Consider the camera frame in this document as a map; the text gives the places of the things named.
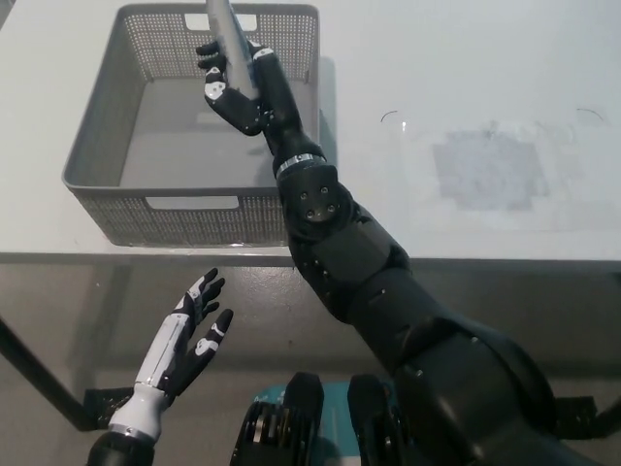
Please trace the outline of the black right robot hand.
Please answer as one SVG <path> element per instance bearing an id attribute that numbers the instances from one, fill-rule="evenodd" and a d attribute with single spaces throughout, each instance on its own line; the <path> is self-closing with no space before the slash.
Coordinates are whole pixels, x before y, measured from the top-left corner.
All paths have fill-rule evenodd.
<path id="1" fill-rule="evenodd" d="M 227 57 L 216 42 L 196 49 L 198 67 L 206 72 L 205 100 L 226 122 L 247 136 L 288 125 L 301 126 L 300 114 L 275 52 L 253 41 L 246 42 L 250 70 L 258 96 L 249 98 L 229 84 Z"/>

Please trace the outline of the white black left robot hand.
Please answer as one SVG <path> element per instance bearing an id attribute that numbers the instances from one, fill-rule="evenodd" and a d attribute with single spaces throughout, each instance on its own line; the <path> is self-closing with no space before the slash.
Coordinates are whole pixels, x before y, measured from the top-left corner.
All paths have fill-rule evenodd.
<path id="1" fill-rule="evenodd" d="M 234 313 L 223 310 L 207 334 L 194 346 L 191 339 L 207 315 L 216 311 L 216 298 L 225 279 L 215 268 L 201 276 L 165 317 L 136 377 L 136 383 L 179 397 L 210 364 L 231 325 Z"/>

